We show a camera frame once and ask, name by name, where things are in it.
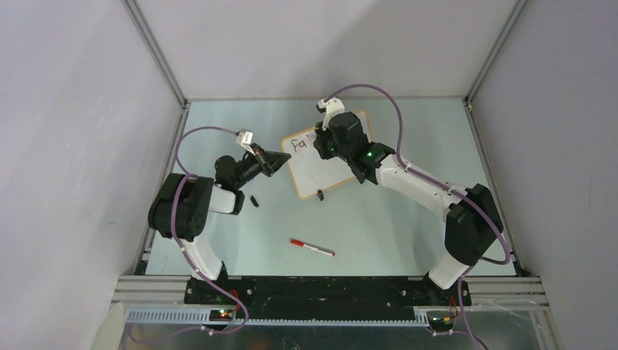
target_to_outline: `black mounting plate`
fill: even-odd
[[[449,306],[457,300],[456,284],[442,290],[427,275],[422,279],[387,277],[281,277],[241,276],[216,283],[235,289],[252,319],[375,321],[415,319],[414,306]],[[204,281],[187,282],[185,304],[234,305],[234,301]],[[463,303],[472,301],[464,281]]]

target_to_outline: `light blue table surface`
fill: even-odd
[[[402,154],[449,182],[487,185],[466,113],[457,98],[397,100],[404,115]],[[343,99],[347,110],[365,109],[376,141],[395,148],[397,118],[388,100]],[[314,100],[199,101],[191,104],[185,132],[214,125],[254,132],[254,142],[281,151],[281,139],[321,119]],[[234,136],[201,131],[182,143],[180,159],[192,173],[214,177],[222,155],[240,159]],[[181,173],[176,165],[174,172]],[[422,276],[446,252],[445,226],[428,209],[393,190],[347,182],[325,192],[325,200],[300,199],[287,167],[259,175],[242,188],[247,197],[238,216],[210,213],[205,232],[231,275]],[[255,196],[259,208],[249,201]],[[335,257],[293,246],[290,238],[322,246]],[[498,242],[486,256],[502,259]],[[191,273],[174,242],[157,234],[147,274]],[[481,262],[471,275],[512,276],[512,265]]]

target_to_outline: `gray wall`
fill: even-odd
[[[531,1],[473,113],[567,349],[615,349],[618,1]]]
[[[237,98],[464,96],[515,0],[139,3],[188,97]]]
[[[0,4],[0,349],[87,349],[179,107],[121,1]]]

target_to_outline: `red marker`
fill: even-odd
[[[311,250],[313,250],[315,252],[320,252],[322,254],[330,255],[332,257],[334,257],[334,255],[335,255],[335,252],[333,252],[332,250],[321,248],[320,246],[314,246],[313,244],[305,243],[305,242],[299,241],[297,239],[291,239],[290,243],[294,244],[295,246],[302,246],[304,248],[309,248],[309,249],[311,249]]]

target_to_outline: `small whiteboard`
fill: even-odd
[[[373,141],[367,112],[361,110],[354,114],[361,120],[369,142]],[[303,199],[316,195],[318,190],[326,192],[338,184],[354,179],[352,170],[343,160],[338,157],[328,160],[320,158],[317,149],[313,147],[313,141],[316,140],[313,129],[303,130],[281,140],[281,149],[292,155],[287,162],[288,169],[296,193]]]

